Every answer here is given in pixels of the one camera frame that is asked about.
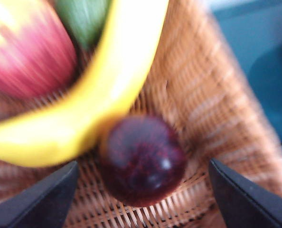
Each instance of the wicker weave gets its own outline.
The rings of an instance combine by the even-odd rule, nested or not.
[[[189,163],[180,187],[148,208],[132,208],[105,190],[95,150],[78,158],[80,178],[65,227],[224,227],[207,165],[217,158],[282,196],[282,150],[217,26],[195,0],[171,0],[147,81],[131,113],[162,116]],[[0,162],[0,202],[57,167]]]

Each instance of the plum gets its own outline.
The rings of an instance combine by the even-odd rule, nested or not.
[[[154,116],[120,120],[102,140],[99,170],[105,187],[135,207],[155,204],[180,184],[187,159],[175,132]]]

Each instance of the fruit basket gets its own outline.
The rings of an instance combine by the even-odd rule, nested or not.
[[[6,108],[13,114],[33,107],[0,95],[0,109]],[[93,149],[77,159],[80,178],[65,227],[224,227],[208,178],[211,158],[282,196],[279,141],[198,1],[169,2],[154,62],[130,113],[161,116],[175,129],[189,159],[183,181],[153,206],[123,205],[105,191]],[[0,161],[0,202],[56,168]]]

